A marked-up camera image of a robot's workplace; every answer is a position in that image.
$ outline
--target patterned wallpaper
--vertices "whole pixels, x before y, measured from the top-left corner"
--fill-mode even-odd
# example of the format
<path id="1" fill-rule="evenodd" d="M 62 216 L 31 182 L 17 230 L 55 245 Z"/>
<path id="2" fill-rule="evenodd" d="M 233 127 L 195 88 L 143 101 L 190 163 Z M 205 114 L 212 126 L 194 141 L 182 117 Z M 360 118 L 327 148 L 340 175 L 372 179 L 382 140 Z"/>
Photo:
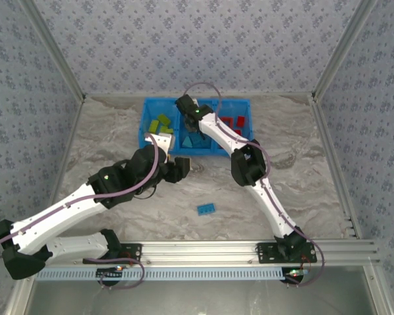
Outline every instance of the patterned wallpaper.
<path id="1" fill-rule="evenodd" d="M 322 99 L 365 238 L 394 290 L 394 0 L 378 0 Z"/>
<path id="2" fill-rule="evenodd" d="M 35 2 L 84 93 L 227 93 L 311 91 L 359 0 Z"/>
<path id="3" fill-rule="evenodd" d="M 46 207 L 77 105 L 17 0 L 0 0 L 0 220 Z M 13 286 L 0 261 L 0 315 Z"/>

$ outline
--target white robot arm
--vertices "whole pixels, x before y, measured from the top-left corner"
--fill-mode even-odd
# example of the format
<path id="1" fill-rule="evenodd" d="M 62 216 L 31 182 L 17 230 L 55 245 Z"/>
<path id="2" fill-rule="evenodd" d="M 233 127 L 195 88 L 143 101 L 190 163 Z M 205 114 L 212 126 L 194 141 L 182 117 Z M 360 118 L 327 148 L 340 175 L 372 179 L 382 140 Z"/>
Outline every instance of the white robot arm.
<path id="1" fill-rule="evenodd" d="M 295 226 L 294 221 L 285 212 L 268 179 L 264 177 L 265 162 L 261 152 L 248 145 L 248 139 L 237 135 L 223 122 L 216 122 L 215 114 L 208 106 L 199 107 L 188 95 L 179 98 L 176 105 L 184 116 L 187 128 L 211 137 L 231 156 L 232 177 L 239 185 L 245 186 L 260 204 L 279 243 L 280 253 L 284 257 L 297 254 L 298 248 L 306 240 L 297 235 L 290 226 Z M 227 136 L 224 131 L 241 142 Z M 4 249 L 3 260 L 12 278 L 15 280 L 26 278 L 51 263 L 80 261 L 83 258 L 113 259 L 119 257 L 121 245 L 111 230 L 103 230 L 91 236 L 72 238 L 60 238 L 58 235 L 90 216 L 111 209 L 121 202 L 131 200 L 135 194 L 141 194 L 149 188 L 156 187 L 162 179 L 168 182 L 178 182 L 187 176 L 190 169 L 189 159 L 176 157 L 173 162 L 167 158 L 169 147 L 175 141 L 173 136 L 159 134 L 153 135 L 153 138 L 158 144 L 158 167 L 150 179 L 136 190 L 113 198 L 86 199 L 87 196 L 95 194 L 121 192 L 136 185 L 149 173 L 155 160 L 154 147 L 151 145 L 137 150 L 130 160 L 101 169 L 70 196 L 46 210 L 18 222 L 1 221 L 0 239 L 8 237 L 1 244 Z M 78 198 L 83 200 L 72 203 Z M 42 218 L 41 221 L 30 226 L 33 221 L 40 218 Z"/>

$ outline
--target cable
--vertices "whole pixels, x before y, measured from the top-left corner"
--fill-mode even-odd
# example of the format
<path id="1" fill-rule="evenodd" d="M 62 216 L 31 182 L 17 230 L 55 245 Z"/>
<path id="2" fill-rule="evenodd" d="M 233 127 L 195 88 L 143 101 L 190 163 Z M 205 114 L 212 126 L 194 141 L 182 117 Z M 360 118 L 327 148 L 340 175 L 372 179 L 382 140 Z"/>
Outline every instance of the cable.
<path id="1" fill-rule="evenodd" d="M 68 201 L 66 204 L 61 205 L 60 207 L 57 207 L 56 209 L 50 211 L 49 213 L 47 213 L 46 215 L 44 215 L 43 217 L 40 217 L 34 221 L 32 221 L 31 223 L 29 223 L 27 226 L 21 228 L 19 231 L 16 231 L 12 234 L 9 234 L 8 236 L 5 236 L 4 238 L 0 239 L 0 245 L 10 239 L 12 239 L 13 237 L 15 237 L 16 235 L 18 235 L 19 233 L 24 233 L 26 230 L 30 229 L 31 227 L 37 225 L 38 223 L 40 223 L 41 221 L 44 221 L 45 219 L 51 217 L 52 215 L 54 215 L 55 213 L 63 210 L 64 208 L 69 208 L 71 205 L 74 205 L 77 202 L 81 202 L 83 200 L 87 200 L 87 199 L 97 199 L 97 198 L 113 198 L 113 197 L 118 197 L 118 196 L 122 196 L 125 194 L 129 194 L 130 192 L 135 191 L 136 189 L 140 188 L 141 186 L 143 186 L 144 184 L 146 184 L 146 182 L 153 176 L 153 174 L 156 171 L 156 168 L 158 166 L 158 158 L 159 158 L 159 151 L 158 151 L 158 144 L 156 143 L 155 138 L 151 135 L 151 134 L 145 134 L 145 136 L 149 136 L 153 146 L 154 146 L 154 161 L 152 164 L 152 168 L 150 169 L 149 174 L 147 174 L 146 177 L 144 177 L 139 183 L 137 183 L 136 185 L 134 185 L 133 187 L 127 188 L 125 190 L 122 190 L 121 192 L 113 192 L 111 194 L 96 194 L 96 195 L 88 195 L 88 196 L 83 196 L 80 198 L 77 198 L 75 200 L 71 200 Z"/>
<path id="2" fill-rule="evenodd" d="M 153 192 L 149 196 L 144 197 L 144 198 L 139 198 L 139 197 L 134 196 L 134 198 L 136 198 L 138 200 L 146 200 L 146 199 L 149 199 L 150 197 L 152 197 L 155 194 L 155 192 L 156 192 L 156 186 L 153 187 Z"/>
<path id="3" fill-rule="evenodd" d="M 196 85 L 201 85 L 201 84 L 207 85 L 208 87 L 213 88 L 213 89 L 216 91 L 217 96 L 219 97 L 219 105 L 217 106 L 217 109 L 216 109 L 216 112 L 215 112 L 215 122 L 216 122 L 216 126 L 218 126 L 218 128 L 219 128 L 225 135 L 227 135 L 229 138 L 231 138 L 231 139 L 233 139 L 233 140 L 235 140 L 235 141 L 237 141 L 237 142 L 244 143 L 244 144 L 248 144 L 248 145 L 250 145 L 250 146 L 254 146 L 254 147 L 260 149 L 260 150 L 263 152 L 264 156 L 266 157 L 266 160 L 267 160 L 267 170 L 266 170 L 266 173 L 260 178 L 260 183 L 261 183 L 261 186 L 263 187 L 264 191 L 266 192 L 267 196 L 269 197 L 270 202 L 273 204 L 273 207 L 276 209 L 276 211 L 277 211 L 279 217 L 282 217 L 283 220 L 284 220 L 284 222 L 286 222 L 286 224 L 287 224 L 288 226 L 290 226 L 290 227 L 292 228 L 293 231 L 295 231 L 296 233 L 298 233 L 302 238 L 305 238 L 308 242 L 311 242 L 311 243 L 318 249 L 318 252 L 319 252 L 320 255 L 321 255 L 321 268 L 320 268 L 320 271 L 318 271 L 318 273 L 316 274 L 316 276 L 315 276 L 313 279 L 311 279 L 311 280 L 309 280 L 309 281 L 307 281 L 307 282 L 305 282 L 305 283 L 303 283 L 303 284 L 300 284 L 299 282 L 297 282 L 298 286 L 300 286 L 300 287 L 304 287 L 304 286 L 306 286 L 306 285 L 312 284 L 313 282 L 317 281 L 317 280 L 321 277 L 322 273 L 324 272 L 324 266 L 325 266 L 324 253 L 322 252 L 321 248 L 318 246 L 318 244 L 317 244 L 315 241 L 313 241 L 310 237 L 306 236 L 304 233 L 300 232 L 292 223 L 290 223 L 290 221 L 286 218 L 286 216 L 283 215 L 283 212 L 278 208 L 277 204 L 274 202 L 272 196 L 270 195 L 270 192 L 269 192 L 269 190 L 267 189 L 267 186 L 266 186 L 266 185 L 264 184 L 264 182 L 263 182 L 263 179 L 267 178 L 267 177 L 269 176 L 269 174 L 270 174 L 270 171 L 271 171 L 271 162 L 270 162 L 270 157 L 269 157 L 267 151 L 266 151 L 264 148 L 262 148 L 260 145 L 256 144 L 256 143 L 253 143 L 253 142 L 250 142 L 250 141 L 245 141 L 245 140 L 240 140 L 240 139 L 236 138 L 235 136 L 230 135 L 230 134 L 229 134 L 226 130 L 224 130 L 224 128 L 222 128 L 222 126 L 219 124 L 218 114 L 219 114 L 219 111 L 220 111 L 220 109 L 221 109 L 221 107 L 222 107 L 222 95 L 221 95 L 219 89 L 217 89 L 217 87 L 216 87 L 215 85 L 213 85 L 213 84 L 211 84 L 211 83 L 208 83 L 208 82 L 196 82 L 196 83 L 193 83 L 192 85 L 190 85 L 190 86 L 188 86 L 188 87 L 186 88 L 186 90 L 185 90 L 185 92 L 184 92 L 184 95 L 186 95 L 186 93 L 188 92 L 188 90 L 191 89 L 192 87 L 195 87 Z"/>
<path id="4" fill-rule="evenodd" d="M 144 281 L 144 275 L 146 274 L 145 270 L 144 270 L 144 266 L 143 264 L 138 261 L 137 259 L 133 259 L 133 258 L 114 258 L 114 259 L 94 259 L 94 258 L 86 258 L 86 261 L 89 261 L 90 263 L 95 263 L 95 264 L 108 264 L 108 263 L 125 263 L 125 262 L 131 262 L 131 263 L 135 263 L 138 264 L 140 266 L 140 268 L 142 269 L 142 275 L 140 277 L 139 280 L 137 280 L 135 283 L 131 284 L 131 285 L 126 285 L 124 287 L 110 287 L 108 285 L 104 285 L 103 280 L 105 278 L 105 276 L 109 273 L 109 272 L 104 272 L 102 274 L 102 276 L 99 279 L 99 283 L 101 284 L 101 286 L 106 287 L 107 289 L 115 289 L 115 290 L 128 290 L 128 289 L 133 289 L 134 287 L 137 287 L 138 285 L 142 284 L 142 282 Z"/>
<path id="5" fill-rule="evenodd" d="M 306 260 L 309 263 L 308 272 L 310 272 L 311 271 L 311 261 L 305 255 L 301 255 L 301 258 L 302 258 L 302 260 Z"/>

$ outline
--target aluminum frame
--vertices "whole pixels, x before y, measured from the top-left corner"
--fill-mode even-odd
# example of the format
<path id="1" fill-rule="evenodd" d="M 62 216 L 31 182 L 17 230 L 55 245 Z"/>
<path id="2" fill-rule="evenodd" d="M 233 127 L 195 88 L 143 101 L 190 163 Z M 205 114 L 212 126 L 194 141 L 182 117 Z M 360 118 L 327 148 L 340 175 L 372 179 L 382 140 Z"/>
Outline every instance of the aluminum frame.
<path id="1" fill-rule="evenodd" d="M 322 146 L 324 147 L 327 164 L 330 168 L 331 176 L 336 187 L 337 196 L 343 212 L 346 216 L 350 217 L 355 232 L 356 238 L 362 238 L 361 226 L 357 220 L 355 208 L 353 207 L 349 190 L 347 189 L 343 172 L 341 171 L 340 164 L 337 158 L 336 150 L 331 139 L 331 135 L 327 128 L 324 113 L 322 112 L 321 105 L 313 99 L 312 96 L 308 97 L 309 104 L 313 111 L 315 123 L 318 127 L 318 132 L 321 138 Z"/>
<path id="2" fill-rule="evenodd" d="M 39 38 L 43 42 L 45 48 L 48 50 L 50 57 L 54 61 L 56 67 L 67 83 L 68 88 L 71 90 L 76 100 L 78 102 L 82 102 L 84 97 L 80 85 L 77 82 L 77 79 L 66 59 L 64 58 L 60 48 L 58 47 L 54 37 L 51 35 L 51 32 L 47 27 L 47 23 L 45 23 L 41 13 L 38 10 L 38 7 L 33 0 L 18 0 L 18 2 L 28 16 L 28 19 L 37 32 Z"/>
<path id="3" fill-rule="evenodd" d="M 143 244 L 142 262 L 147 268 L 235 267 L 271 268 L 295 264 L 259 264 L 254 241 L 137 241 Z M 378 315 L 394 315 L 394 304 L 383 276 L 374 240 L 316 240 L 327 266 L 363 266 Z M 96 265 L 56 264 L 61 268 L 96 268 Z M 6 315 L 23 314 L 35 276 L 17 281 Z"/>
<path id="4" fill-rule="evenodd" d="M 328 86 L 333 81 L 341 63 L 344 61 L 349 49 L 355 42 L 358 34 L 362 31 L 366 19 L 369 17 L 370 12 L 375 7 L 377 0 L 361 0 L 352 15 L 348 25 L 346 26 L 343 35 L 337 47 L 327 63 L 326 68 L 321 74 L 317 85 L 314 88 L 315 100 L 320 101 L 324 96 Z"/>

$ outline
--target floor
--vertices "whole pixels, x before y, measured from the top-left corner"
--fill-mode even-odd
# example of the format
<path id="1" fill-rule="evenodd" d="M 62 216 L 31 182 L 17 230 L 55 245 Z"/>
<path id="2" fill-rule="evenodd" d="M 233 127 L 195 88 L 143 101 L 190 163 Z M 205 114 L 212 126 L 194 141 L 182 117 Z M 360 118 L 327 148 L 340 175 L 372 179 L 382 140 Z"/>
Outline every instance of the floor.
<path id="1" fill-rule="evenodd" d="M 138 148 L 143 97 L 87 98 L 79 119 L 60 197 L 100 168 Z M 345 222 L 311 108 L 306 98 L 250 97 L 255 138 L 273 163 L 271 184 L 284 208 L 312 238 L 344 238 Z M 197 206 L 216 212 L 198 216 Z M 177 184 L 161 182 L 148 200 L 133 199 L 88 218 L 65 235 L 115 230 L 120 240 L 267 240 L 269 222 L 230 175 L 227 157 L 192 157 Z"/>

